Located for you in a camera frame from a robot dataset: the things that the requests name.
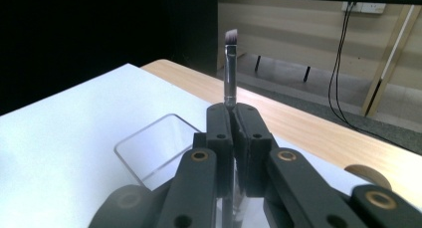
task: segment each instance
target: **brush ferrule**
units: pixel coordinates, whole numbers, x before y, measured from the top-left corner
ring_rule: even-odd
[[[231,109],[236,105],[236,45],[226,45],[224,64],[224,105]]]

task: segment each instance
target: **black cable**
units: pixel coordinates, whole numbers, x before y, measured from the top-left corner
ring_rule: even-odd
[[[339,99],[338,99],[338,71],[339,71],[340,62],[341,62],[341,51],[342,51],[342,46],[343,46],[343,44],[344,44],[345,34],[346,34],[346,31],[347,31],[348,19],[349,19],[349,17],[350,17],[351,10],[353,9],[354,4],[355,4],[354,2],[352,2],[352,3],[350,3],[350,2],[349,2],[349,3],[347,4],[347,8],[346,8],[346,10],[345,10],[345,12],[344,12],[344,19],[343,19],[343,25],[342,25],[342,30],[341,30],[341,37],[340,37],[340,42],[339,42],[338,49],[337,49],[337,57],[336,57],[336,59],[335,59],[334,69],[333,69],[333,71],[332,71],[331,79],[330,79],[330,81],[329,81],[329,86],[328,86],[328,102],[329,102],[329,107],[331,108],[332,112],[333,112],[333,113],[334,113],[334,114],[335,114],[335,115],[336,115],[336,116],[337,116],[337,117],[338,117],[341,121],[345,122],[345,123],[346,123],[348,126],[350,126],[352,129],[354,129],[354,130],[356,130],[356,131],[359,131],[359,132],[365,132],[365,133],[371,134],[371,135],[376,136],[376,137],[378,137],[378,138],[380,138],[380,139],[382,139],[382,140],[384,140],[384,141],[387,141],[387,142],[389,142],[389,143],[391,143],[391,144],[394,144],[394,145],[396,145],[396,146],[398,146],[398,147],[401,147],[401,148],[406,149],[406,150],[408,150],[408,151],[414,152],[414,151],[412,151],[412,150],[410,150],[410,149],[408,149],[408,148],[406,148],[406,147],[404,147],[404,146],[402,146],[402,145],[398,144],[397,142],[394,142],[394,141],[392,141],[392,140],[390,140],[390,139],[388,139],[388,138],[386,138],[386,137],[384,137],[384,136],[381,136],[381,135],[376,134],[376,133],[374,133],[374,132],[372,132],[372,131],[365,130],[365,129],[363,129],[363,128],[359,128],[359,127],[357,127],[357,126],[355,126],[355,125],[351,124],[351,123],[347,120],[347,118],[345,117],[344,113],[343,113],[343,112],[342,112],[342,110],[341,110],[341,107],[340,107],[340,104],[339,104]],[[334,74],[335,74],[335,100],[336,100],[336,104],[337,104],[338,111],[340,112],[340,114],[337,114],[337,113],[335,112],[334,108],[332,107],[332,104],[331,104],[331,98],[330,98],[331,85],[332,85],[332,79],[333,79],[333,77],[334,77]]]

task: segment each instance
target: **power outlet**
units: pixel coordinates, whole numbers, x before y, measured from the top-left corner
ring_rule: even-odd
[[[343,2],[341,6],[341,11],[345,11],[347,9],[348,2]],[[353,6],[351,12],[360,12],[362,10],[362,2],[356,2],[356,5]]]
[[[382,14],[385,9],[385,3],[363,3],[362,13]]]

